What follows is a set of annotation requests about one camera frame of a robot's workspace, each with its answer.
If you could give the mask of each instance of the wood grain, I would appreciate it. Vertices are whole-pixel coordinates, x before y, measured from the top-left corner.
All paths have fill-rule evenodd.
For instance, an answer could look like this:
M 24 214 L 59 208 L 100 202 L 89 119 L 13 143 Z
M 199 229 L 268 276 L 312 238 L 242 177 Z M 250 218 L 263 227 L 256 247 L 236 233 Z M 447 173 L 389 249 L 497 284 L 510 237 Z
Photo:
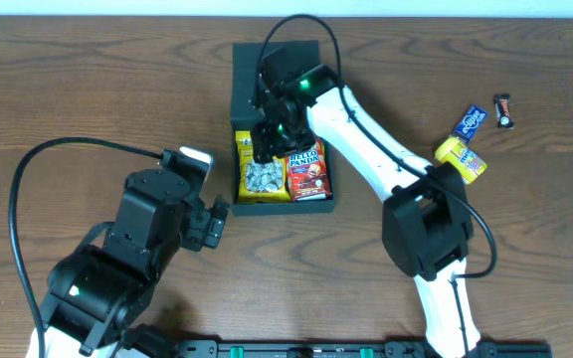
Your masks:
M 25 356 L 33 327 L 6 229 L 25 151 L 67 135 L 152 150 L 191 145 L 216 158 L 205 200 L 231 198 L 231 44 L 261 41 L 275 21 L 0 17 L 0 357 Z M 483 334 L 544 339 L 556 357 L 573 357 L 573 20 L 330 24 L 357 98 L 425 157 L 471 103 L 492 109 L 494 93 L 512 94 L 516 129 L 491 118 L 473 142 L 489 169 L 468 193 L 500 258 L 493 276 L 468 282 L 471 305 Z M 333 63 L 314 24 L 289 24 L 278 39 L 322 39 Z M 38 297 L 88 228 L 113 219 L 124 176 L 154 166 L 84 145 L 33 160 L 19 229 Z M 174 258 L 140 321 L 227 340 L 423 335 L 416 288 L 381 245 L 381 205 L 339 156 L 335 172 L 333 214 L 232 217 L 218 250 Z M 470 270 L 487 259 L 477 236 Z

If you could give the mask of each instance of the green led light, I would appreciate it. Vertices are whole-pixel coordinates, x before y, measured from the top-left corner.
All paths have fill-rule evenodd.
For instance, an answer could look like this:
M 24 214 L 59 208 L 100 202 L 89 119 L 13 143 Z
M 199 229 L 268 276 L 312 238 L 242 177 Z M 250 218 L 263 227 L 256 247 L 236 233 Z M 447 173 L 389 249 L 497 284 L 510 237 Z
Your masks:
M 308 80 L 302 80 L 299 82 L 299 86 L 303 89 L 303 90 L 308 90 L 308 88 L 310 87 L 310 83 L 308 82 Z
M 79 288 L 78 288 L 78 287 L 76 287 L 75 285 L 72 285 L 72 287 L 70 287 L 70 292 L 69 292 L 69 294 L 70 294 L 71 296 L 76 297 L 76 296 L 80 295 L 81 293 L 79 292 Z

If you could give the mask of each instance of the wire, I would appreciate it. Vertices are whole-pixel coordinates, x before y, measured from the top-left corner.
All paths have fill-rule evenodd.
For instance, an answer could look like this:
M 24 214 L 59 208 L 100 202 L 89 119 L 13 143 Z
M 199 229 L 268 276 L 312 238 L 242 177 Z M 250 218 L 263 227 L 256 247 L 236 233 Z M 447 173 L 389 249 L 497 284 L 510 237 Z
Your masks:
M 466 356 L 468 356 L 468 354 L 469 354 L 468 338 L 466 336 L 466 326 L 464 324 L 464 315 L 463 315 L 461 302 L 460 302 L 460 298 L 459 298 L 459 291 L 457 290 L 457 279 L 459 279 L 459 278 L 482 278 L 482 277 L 486 277 L 487 275 L 492 273 L 492 271 L 496 267 L 496 261 L 498 260 L 498 253 L 496 251 L 496 241 L 494 240 L 494 236 L 492 234 L 492 231 L 490 230 L 490 228 L 487 225 L 487 223 L 485 222 L 485 220 L 477 212 L 477 210 L 475 210 L 475 208 L 473 208 L 465 200 L 458 197 L 455 193 L 446 189 L 438 180 L 432 178 L 428 174 L 423 174 L 419 170 L 416 170 L 415 168 L 406 164 L 402 159 L 398 158 L 386 146 L 384 146 L 379 140 L 377 140 L 377 138 L 375 138 L 359 122 L 359 120 L 355 116 L 355 112 L 349 107 L 348 103 L 346 102 L 346 97 L 344 96 L 344 81 L 342 79 L 342 65 L 341 65 L 341 58 L 340 58 L 340 54 L 339 54 L 339 45 L 337 45 L 337 39 L 335 38 L 335 34 L 333 34 L 333 31 L 330 29 L 330 27 L 322 19 L 320 19 L 316 16 L 313 16 L 313 15 L 296 14 L 296 15 L 291 15 L 291 16 L 285 17 L 282 20 L 280 20 L 271 29 L 271 31 L 269 32 L 269 34 L 265 38 L 265 41 L 261 47 L 260 54 L 258 55 L 258 61 L 256 63 L 255 78 L 257 79 L 260 76 L 260 66 L 262 63 L 262 58 L 263 58 L 263 55 L 265 53 L 265 48 L 267 47 L 267 43 L 271 39 L 272 35 L 284 23 L 291 21 L 291 20 L 294 20 L 294 19 L 312 20 L 312 21 L 318 23 L 319 25 L 321 25 L 326 30 L 326 32 L 328 33 L 328 36 L 330 37 L 330 39 L 333 43 L 333 47 L 335 49 L 335 62 L 337 63 L 337 86 L 339 88 L 339 98 L 342 102 L 342 105 L 344 106 L 344 109 L 346 110 L 346 113 L 348 114 L 348 117 L 355 123 L 355 125 L 359 128 L 359 130 L 364 135 L 366 135 L 366 137 L 368 137 L 368 139 L 370 139 L 373 142 L 373 144 L 375 144 L 375 146 L 377 146 L 382 152 L 384 152 L 386 155 L 388 155 L 391 158 L 391 160 L 393 162 L 395 162 L 395 164 L 397 164 L 400 168 L 408 171 L 409 173 L 413 174 L 414 176 L 416 176 L 419 179 L 426 179 L 428 181 L 428 183 L 430 184 L 430 186 L 432 186 L 435 190 L 443 193 L 444 195 L 447 195 L 451 199 L 455 200 L 458 204 L 460 204 L 461 206 L 466 208 L 466 210 L 468 210 L 468 212 L 470 212 L 470 214 L 473 216 L 473 218 L 475 218 L 475 220 L 478 222 L 478 225 L 483 230 L 483 233 L 485 234 L 485 237 L 487 238 L 487 243 L 489 245 L 489 250 L 490 250 L 490 262 L 487 265 L 487 268 L 485 268 L 484 270 L 479 271 L 479 272 L 453 274 L 452 279 L 451 279 L 451 284 L 453 285 L 453 289 L 455 290 L 455 300 L 457 302 L 457 310 L 459 312 L 459 318 L 460 318 L 460 322 L 461 322 L 461 330 L 462 330 L 462 333 L 464 336 L 464 347 L 466 350 Z M 253 95 L 253 99 L 252 99 L 253 105 L 256 105 L 257 93 L 258 93 L 258 86 L 255 84 L 254 85 L 254 91 L 253 91 L 254 95 Z
M 113 149 L 123 150 L 126 152 L 145 155 L 151 158 L 162 159 L 162 154 L 156 154 L 143 149 L 133 148 L 127 145 L 112 143 L 105 140 L 87 138 L 87 137 L 64 137 L 59 139 L 49 140 L 45 143 L 39 144 L 30 150 L 19 162 L 17 169 L 15 170 L 15 175 L 12 178 L 12 186 L 10 188 L 10 199 L 8 201 L 8 230 L 10 231 L 10 244 L 12 246 L 12 255 L 15 259 L 15 265 L 17 267 L 17 272 L 19 273 L 19 279 L 21 280 L 21 285 L 26 293 L 26 298 L 28 299 L 28 304 L 30 305 L 30 311 L 32 312 L 32 317 L 35 321 L 35 327 L 37 328 L 37 338 L 39 341 L 39 358 L 44 358 L 46 356 L 46 339 L 44 325 L 41 318 L 41 313 L 39 311 L 39 306 L 35 300 L 35 295 L 30 285 L 30 280 L 28 279 L 28 273 L 26 272 L 26 266 L 24 264 L 24 259 L 21 256 L 21 248 L 19 246 L 19 235 L 17 233 L 17 200 L 19 198 L 19 187 L 21 185 L 21 177 L 24 174 L 26 166 L 30 160 L 39 152 L 44 149 L 53 147 L 59 144 L 66 143 L 85 143 L 106 146 Z

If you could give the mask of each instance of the snack bag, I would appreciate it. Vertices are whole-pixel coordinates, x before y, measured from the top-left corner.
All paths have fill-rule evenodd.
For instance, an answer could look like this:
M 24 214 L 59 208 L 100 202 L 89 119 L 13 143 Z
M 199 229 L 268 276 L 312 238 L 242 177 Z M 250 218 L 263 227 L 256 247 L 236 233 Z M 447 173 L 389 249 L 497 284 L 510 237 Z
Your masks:
M 287 203 L 285 160 L 277 159 L 267 164 L 254 161 L 254 146 L 248 130 L 236 131 L 236 146 L 240 158 L 239 204 Z
M 307 152 L 290 156 L 286 166 L 288 190 L 294 202 L 323 200 L 332 196 L 326 173 L 324 146 L 319 138 Z

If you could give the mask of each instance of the yellow snack bag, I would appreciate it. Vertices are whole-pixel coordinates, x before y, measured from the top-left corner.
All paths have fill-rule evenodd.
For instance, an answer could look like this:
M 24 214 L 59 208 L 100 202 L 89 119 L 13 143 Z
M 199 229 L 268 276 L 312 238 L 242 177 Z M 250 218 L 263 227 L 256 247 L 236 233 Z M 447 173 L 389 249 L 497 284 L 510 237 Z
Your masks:
M 236 146 L 240 158 L 238 203 L 290 203 L 290 195 L 285 186 L 285 160 L 274 157 L 271 163 L 256 163 L 251 133 L 248 130 L 236 131 Z

